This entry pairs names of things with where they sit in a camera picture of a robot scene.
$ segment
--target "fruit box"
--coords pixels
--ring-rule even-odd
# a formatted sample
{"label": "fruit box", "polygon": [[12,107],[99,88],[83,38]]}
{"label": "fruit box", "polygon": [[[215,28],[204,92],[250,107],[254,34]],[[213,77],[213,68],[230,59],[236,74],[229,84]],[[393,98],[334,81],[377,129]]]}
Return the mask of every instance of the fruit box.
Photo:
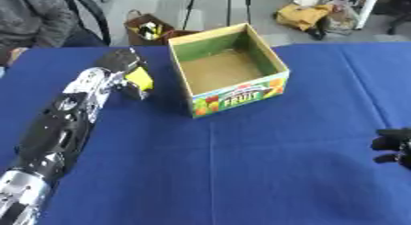
{"label": "fruit box", "polygon": [[249,24],[170,39],[194,118],[283,93],[290,71]]}

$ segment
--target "yellow bag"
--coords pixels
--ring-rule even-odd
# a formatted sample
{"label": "yellow bag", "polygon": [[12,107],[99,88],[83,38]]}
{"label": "yellow bag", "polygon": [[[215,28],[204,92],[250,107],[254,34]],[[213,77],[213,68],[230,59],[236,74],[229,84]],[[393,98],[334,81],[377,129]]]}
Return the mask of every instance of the yellow bag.
{"label": "yellow bag", "polygon": [[331,13],[332,9],[333,5],[301,7],[290,4],[276,13],[276,20],[280,24],[306,31],[315,26],[319,19]]}

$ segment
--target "blue tablecloth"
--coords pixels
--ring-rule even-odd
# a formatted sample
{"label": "blue tablecloth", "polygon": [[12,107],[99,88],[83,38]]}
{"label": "blue tablecloth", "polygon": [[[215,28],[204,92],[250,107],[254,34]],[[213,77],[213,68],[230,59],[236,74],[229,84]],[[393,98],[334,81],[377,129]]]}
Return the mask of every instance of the blue tablecloth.
{"label": "blue tablecloth", "polygon": [[[409,48],[276,48],[292,70],[284,95],[200,119],[168,49],[138,48],[151,101],[110,97],[39,224],[409,224],[411,173],[370,149],[376,129],[411,125]],[[32,119],[107,50],[32,50],[0,80],[2,169]]]}

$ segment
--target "printed label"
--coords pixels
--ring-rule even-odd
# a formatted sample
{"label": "printed label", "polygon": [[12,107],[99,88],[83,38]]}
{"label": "printed label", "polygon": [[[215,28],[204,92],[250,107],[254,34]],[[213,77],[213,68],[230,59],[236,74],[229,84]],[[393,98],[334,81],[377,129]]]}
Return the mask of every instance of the printed label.
{"label": "printed label", "polygon": [[285,80],[285,78],[276,78],[260,84],[244,84],[231,90],[226,89],[226,92],[221,94],[198,97],[194,100],[193,114],[195,117],[201,117],[282,94]]}

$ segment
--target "tripod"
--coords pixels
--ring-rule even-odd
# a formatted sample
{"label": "tripod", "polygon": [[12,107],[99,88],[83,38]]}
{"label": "tripod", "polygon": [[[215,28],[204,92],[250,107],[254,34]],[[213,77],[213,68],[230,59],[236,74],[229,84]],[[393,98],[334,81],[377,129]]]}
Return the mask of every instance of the tripod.
{"label": "tripod", "polygon": [[[194,1],[195,0],[190,0],[190,2],[187,5],[187,14],[185,15],[185,20],[183,23],[183,30],[187,27],[188,19],[191,16],[191,12],[193,11],[193,6],[194,6]],[[227,26],[231,25],[231,1],[228,0],[227,2]],[[249,24],[251,24],[251,0],[246,0],[246,7],[247,7],[247,21]]]}

